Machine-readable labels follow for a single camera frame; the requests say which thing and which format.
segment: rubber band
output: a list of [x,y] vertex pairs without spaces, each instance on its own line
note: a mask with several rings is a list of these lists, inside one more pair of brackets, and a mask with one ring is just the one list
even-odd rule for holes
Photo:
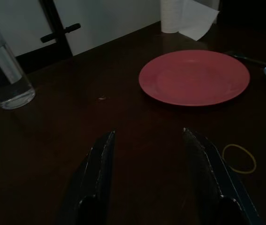
[[240,146],[240,145],[238,145],[238,144],[228,144],[226,147],[224,147],[224,149],[222,150],[222,158],[225,160],[225,150],[228,148],[228,147],[231,147],[231,146],[234,146],[234,147],[237,147],[237,148],[239,148],[239,149],[241,149],[242,151],[244,151],[246,154],[248,154],[250,157],[251,157],[251,159],[253,160],[253,163],[254,163],[254,167],[251,169],[251,170],[249,170],[249,171],[241,171],[241,170],[237,170],[237,169],[235,169],[235,168],[233,168],[233,167],[231,167],[231,169],[234,171],[234,172],[236,172],[236,173],[241,173],[241,174],[250,174],[250,173],[253,173],[255,170],[256,170],[256,168],[257,168],[257,162],[256,162],[256,159],[255,159],[255,157],[248,151],[248,150],[246,150],[244,147],[242,147],[242,146]]

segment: red plate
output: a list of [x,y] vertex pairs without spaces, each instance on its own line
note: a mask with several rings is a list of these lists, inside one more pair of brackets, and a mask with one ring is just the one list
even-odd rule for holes
[[241,94],[250,82],[247,68],[217,52],[186,50],[159,56],[140,72],[141,88],[174,105],[214,105]]

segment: table surface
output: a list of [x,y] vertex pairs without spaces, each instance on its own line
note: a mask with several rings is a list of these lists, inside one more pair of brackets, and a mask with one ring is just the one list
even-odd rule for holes
[[[154,24],[29,75],[35,99],[0,109],[0,224],[54,222],[69,179],[96,138],[116,130],[109,225],[198,224],[182,128],[215,143],[249,150],[257,169],[240,178],[266,222],[266,77],[251,74],[246,91],[209,107],[156,101],[138,84],[150,60],[177,50],[235,50],[266,60],[266,34],[214,25],[199,41],[161,34]],[[250,169],[242,151],[229,164]]]

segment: dark wooden table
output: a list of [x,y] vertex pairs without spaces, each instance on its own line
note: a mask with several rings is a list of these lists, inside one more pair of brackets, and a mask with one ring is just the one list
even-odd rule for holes
[[[161,34],[154,24],[31,74],[35,99],[16,110],[0,109],[0,224],[52,224],[71,174],[96,138],[114,129],[108,224],[198,224],[183,127],[206,135],[219,151],[236,143],[254,155],[256,171],[240,178],[266,222],[263,71],[246,64],[247,90],[215,106],[167,105],[144,94],[138,85],[141,68],[184,49],[236,50],[266,60],[266,34],[214,26],[195,42]],[[252,167],[234,149],[228,150],[227,161],[239,169]]]

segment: white napkin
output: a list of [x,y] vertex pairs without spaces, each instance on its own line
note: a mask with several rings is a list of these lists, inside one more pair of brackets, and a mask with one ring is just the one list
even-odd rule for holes
[[218,10],[194,0],[160,0],[161,29],[199,40],[210,29]]

